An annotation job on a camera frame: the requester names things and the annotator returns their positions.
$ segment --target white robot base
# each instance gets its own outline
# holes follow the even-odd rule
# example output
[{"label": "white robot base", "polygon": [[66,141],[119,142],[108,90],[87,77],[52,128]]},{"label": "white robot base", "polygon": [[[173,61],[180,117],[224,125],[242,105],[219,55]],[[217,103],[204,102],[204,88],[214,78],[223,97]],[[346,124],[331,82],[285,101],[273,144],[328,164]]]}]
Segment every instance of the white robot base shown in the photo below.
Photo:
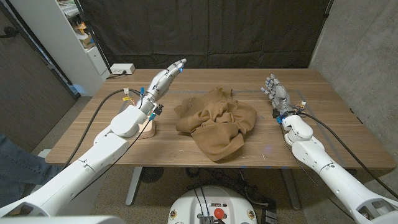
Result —
[{"label": "white robot base", "polygon": [[170,209],[168,224],[213,223],[212,220],[200,222],[202,211],[204,217],[210,216],[217,220],[220,209],[224,213],[221,219],[224,223],[257,223],[252,205],[240,194],[225,187],[204,186],[188,191],[174,202]]}]

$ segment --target brown cloth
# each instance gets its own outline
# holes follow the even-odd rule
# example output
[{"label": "brown cloth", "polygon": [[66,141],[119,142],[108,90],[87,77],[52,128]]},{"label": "brown cloth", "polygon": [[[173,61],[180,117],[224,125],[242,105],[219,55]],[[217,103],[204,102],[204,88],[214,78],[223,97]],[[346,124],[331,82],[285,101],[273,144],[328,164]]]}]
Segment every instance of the brown cloth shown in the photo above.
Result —
[{"label": "brown cloth", "polygon": [[176,130],[191,133],[212,161],[243,146],[243,135],[252,130],[257,115],[253,107],[232,99],[232,89],[218,87],[203,96],[183,100],[174,111],[180,117]]}]

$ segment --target wooden table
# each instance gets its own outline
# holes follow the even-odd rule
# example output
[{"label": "wooden table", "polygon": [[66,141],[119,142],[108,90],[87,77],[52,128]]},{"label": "wooden table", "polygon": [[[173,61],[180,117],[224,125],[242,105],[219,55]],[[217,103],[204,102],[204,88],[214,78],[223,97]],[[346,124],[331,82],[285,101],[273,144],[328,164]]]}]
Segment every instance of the wooden table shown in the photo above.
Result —
[{"label": "wooden table", "polygon": [[[89,120],[101,100],[109,93],[121,88],[149,86],[160,70],[136,70],[133,75],[107,80],[97,94],[86,105],[77,119],[61,137],[46,161],[63,164],[81,138]],[[328,82],[316,70],[310,69],[185,69],[172,83],[169,92],[159,100],[163,113],[157,116],[156,134],[149,139],[138,140],[119,160],[117,165],[135,166],[126,204],[132,204],[142,167],[253,167],[282,169],[287,191],[294,209],[300,208],[292,173],[287,168],[300,168],[287,149],[279,125],[272,118],[272,106],[268,97],[260,91],[266,77],[274,73],[290,94],[291,103],[307,102],[307,113],[328,125],[357,157],[370,169],[393,169],[393,158],[380,142],[350,111]],[[245,135],[245,143],[228,158],[213,162],[197,147],[189,134],[175,130],[178,117],[174,108],[183,99],[205,94],[221,86],[233,89],[233,98],[251,105],[257,111],[256,124]],[[85,140],[73,160],[79,158],[92,145],[95,136],[122,111],[129,101],[119,93],[110,98],[99,111]],[[310,118],[304,119],[314,130],[314,136],[325,146],[329,155],[341,166],[350,169],[360,165],[349,155],[338,141],[323,127]]]}]

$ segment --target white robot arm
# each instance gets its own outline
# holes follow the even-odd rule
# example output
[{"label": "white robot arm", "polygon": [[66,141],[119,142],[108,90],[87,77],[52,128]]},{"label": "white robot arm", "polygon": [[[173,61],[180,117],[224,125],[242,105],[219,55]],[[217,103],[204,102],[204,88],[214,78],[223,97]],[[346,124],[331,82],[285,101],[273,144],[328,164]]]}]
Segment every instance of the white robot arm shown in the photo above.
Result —
[{"label": "white robot arm", "polygon": [[274,118],[288,131],[284,137],[292,146],[293,155],[322,178],[355,222],[397,223],[398,202],[367,189],[325,152],[322,143],[313,136],[312,128],[295,114],[289,94],[273,74],[267,78],[266,85],[267,89],[261,90],[271,99]]},{"label": "white robot arm", "polygon": [[128,150],[129,142],[124,138],[133,137],[138,133],[138,124],[144,123],[147,114],[154,110],[150,117],[153,119],[156,111],[161,111],[163,106],[157,105],[156,101],[167,92],[174,78],[182,72],[186,61],[179,60],[159,72],[137,106],[130,105],[116,115],[111,124],[97,135],[91,149],[38,191],[0,208],[0,217],[6,217],[22,207],[30,210],[29,216],[55,216],[91,182],[95,174],[114,163]]}]

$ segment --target blue jeans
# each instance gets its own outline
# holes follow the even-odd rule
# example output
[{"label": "blue jeans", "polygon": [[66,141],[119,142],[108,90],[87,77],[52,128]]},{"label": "blue jeans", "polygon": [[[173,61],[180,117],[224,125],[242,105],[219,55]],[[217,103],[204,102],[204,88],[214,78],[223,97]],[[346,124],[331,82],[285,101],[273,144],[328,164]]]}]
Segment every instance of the blue jeans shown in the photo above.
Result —
[{"label": "blue jeans", "polygon": [[0,134],[0,208],[19,200],[25,184],[44,185],[60,172]]}]

